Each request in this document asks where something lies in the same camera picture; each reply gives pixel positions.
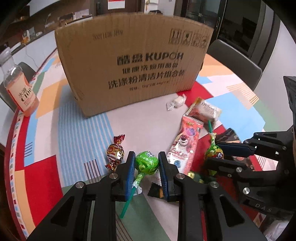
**pink snack package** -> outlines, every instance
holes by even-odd
[[[168,162],[175,164],[180,173],[187,175],[190,171],[202,128],[202,121],[183,115],[180,132],[167,154]]]

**chair backrest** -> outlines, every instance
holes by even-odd
[[[26,79],[28,80],[28,82],[30,83],[30,81],[32,80],[34,74],[36,73],[34,71],[34,69],[32,69],[29,65],[27,65],[24,62],[20,62],[19,66],[22,68],[23,73],[26,76]],[[15,112],[17,109],[16,104],[14,103],[14,101],[12,100],[12,98],[10,97],[9,93],[7,92],[6,88],[4,87],[3,82],[0,84],[0,98],[8,105],[8,107]]]
[[[207,53],[240,77],[251,90],[256,88],[262,69],[235,48],[217,39],[209,46]]]

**green lollipop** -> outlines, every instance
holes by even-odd
[[[158,159],[150,151],[144,151],[136,156],[136,169],[138,170],[139,173],[135,181],[133,182],[131,195],[123,207],[123,210],[120,214],[120,218],[124,217],[124,214],[126,213],[128,205],[130,204],[131,199],[137,187],[139,186],[141,180],[143,179],[143,177],[145,177],[146,175],[154,174],[157,168],[158,168]]]

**plastic bottle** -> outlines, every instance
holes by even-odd
[[[10,48],[6,48],[0,54],[0,65],[4,74],[4,87],[24,116],[30,116],[38,107],[39,100],[22,68],[14,63]]]

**table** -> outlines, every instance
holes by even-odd
[[[199,96],[222,109],[214,127],[218,134],[231,127],[245,140],[254,132],[277,130],[259,98],[209,55],[191,90],[87,119],[74,100],[57,50],[45,60],[31,83],[40,104],[29,118],[21,112],[15,114],[4,167],[11,213],[23,240],[75,182],[97,182],[107,174],[106,149],[114,135],[126,134],[122,143],[126,153],[149,150],[157,156],[160,151],[168,152],[182,115]],[[166,102],[183,93],[186,105],[167,112]],[[208,141],[209,135],[203,129],[193,171],[200,169]],[[256,170],[272,170],[277,164],[259,156],[251,161]],[[147,196],[150,185],[150,180],[144,178],[143,193],[133,198],[124,219],[117,217],[118,240],[139,240],[139,234],[143,241],[177,240],[178,205]],[[117,213],[122,207],[123,203],[116,203]]]

